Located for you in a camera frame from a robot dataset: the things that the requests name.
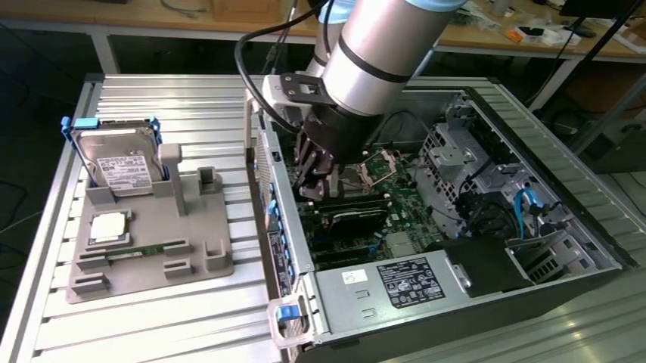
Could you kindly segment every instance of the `hard drive label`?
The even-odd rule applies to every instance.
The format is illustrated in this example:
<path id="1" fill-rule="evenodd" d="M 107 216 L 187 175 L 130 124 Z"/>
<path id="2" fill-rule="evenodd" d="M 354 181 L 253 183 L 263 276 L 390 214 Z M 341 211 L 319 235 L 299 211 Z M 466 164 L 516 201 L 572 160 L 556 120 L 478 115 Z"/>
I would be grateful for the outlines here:
<path id="1" fill-rule="evenodd" d="M 114 191 L 150 188 L 153 186 L 151 173 L 146 164 L 146 157 L 103 157 L 98 159 L 103 176 Z"/>
<path id="2" fill-rule="evenodd" d="M 425 257 L 389 263 L 377 269 L 391 304 L 398 309 L 446 297 Z"/>

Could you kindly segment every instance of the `gray parts tray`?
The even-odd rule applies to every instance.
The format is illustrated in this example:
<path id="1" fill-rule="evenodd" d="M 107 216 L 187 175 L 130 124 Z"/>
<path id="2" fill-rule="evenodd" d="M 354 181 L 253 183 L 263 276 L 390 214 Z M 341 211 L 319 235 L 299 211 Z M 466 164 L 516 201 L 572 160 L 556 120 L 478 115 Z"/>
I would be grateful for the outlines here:
<path id="1" fill-rule="evenodd" d="M 108 188 L 86 189 L 70 303 L 234 273 L 222 178 L 214 168 L 199 168 L 178 182 L 185 200 L 171 181 L 154 183 L 154 194 L 119 199 Z M 94 235 L 100 222 L 104 234 L 118 229 L 114 237 Z"/>

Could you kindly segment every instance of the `sticker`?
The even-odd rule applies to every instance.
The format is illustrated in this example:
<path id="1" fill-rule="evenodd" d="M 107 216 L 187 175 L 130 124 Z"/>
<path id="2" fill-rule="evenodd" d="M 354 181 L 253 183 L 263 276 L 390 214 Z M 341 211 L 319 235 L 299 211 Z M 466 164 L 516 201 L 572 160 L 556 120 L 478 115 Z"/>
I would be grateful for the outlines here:
<path id="1" fill-rule="evenodd" d="M 425 257 L 381 265 L 377 269 L 387 297 L 398 309 L 446 297 Z"/>
<path id="2" fill-rule="evenodd" d="M 366 270 L 346 271 L 342 273 L 342 277 L 346 285 L 367 281 Z"/>
<path id="3" fill-rule="evenodd" d="M 98 163 L 114 191 L 129 191 L 153 186 L 151 173 L 143 155 L 103 157 L 98 159 Z"/>

